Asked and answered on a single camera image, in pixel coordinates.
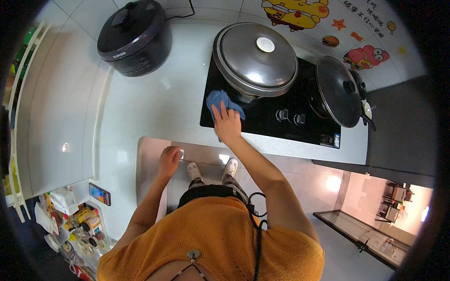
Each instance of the blue cloth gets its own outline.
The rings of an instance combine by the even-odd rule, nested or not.
[[[211,112],[211,116],[212,116],[212,119],[214,120],[214,122],[215,122],[215,118],[214,118],[214,113],[212,112],[211,105],[214,104],[216,106],[216,108],[219,110],[219,113],[221,113],[221,101],[224,101],[226,109],[233,109],[233,110],[239,112],[241,119],[245,120],[245,114],[244,114],[244,111],[242,110],[242,108],[238,104],[232,102],[230,100],[230,98],[228,97],[228,94],[224,90],[220,90],[220,91],[214,90],[206,98],[206,106],[208,107],[209,111]]]

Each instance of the white countertop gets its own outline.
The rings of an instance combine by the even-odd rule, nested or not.
[[[213,128],[200,126],[212,44],[219,26],[174,24],[167,60],[142,77],[125,77],[114,72],[103,93],[95,155],[96,182],[111,192],[114,208],[102,211],[111,238],[125,231],[136,209],[136,156],[142,136],[170,141],[225,147]],[[317,57],[294,47],[297,56],[311,62]],[[341,130],[340,149],[281,138],[243,133],[258,151],[268,154],[365,165],[368,127],[362,120],[354,128]]]
[[[107,106],[115,107],[117,125],[137,136],[225,147],[213,128],[199,124],[212,43],[220,29],[173,25],[172,49],[161,67],[136,78],[114,72]],[[296,52],[301,58],[316,60],[300,49]],[[354,128],[342,128],[340,149],[256,134],[243,136],[263,153],[365,165],[368,127],[362,119]]]

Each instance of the rice cooker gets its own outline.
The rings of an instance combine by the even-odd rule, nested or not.
[[[103,25],[97,42],[101,58],[124,76],[157,69],[169,55],[172,33],[161,4],[130,2]]]

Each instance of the orange knit top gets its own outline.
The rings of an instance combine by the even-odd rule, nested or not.
[[[237,198],[198,198],[165,216],[130,245],[103,255],[97,279],[145,281],[166,263],[189,260],[186,254],[197,249],[201,255],[196,263],[217,281],[252,280],[256,237],[247,208]],[[261,241],[258,280],[320,279],[324,251],[306,234],[274,226],[263,230]]]

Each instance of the dark cabinet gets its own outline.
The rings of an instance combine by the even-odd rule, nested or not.
[[[365,165],[316,161],[401,183],[433,187],[436,175],[438,116],[429,76],[367,93],[377,131],[369,129]]]

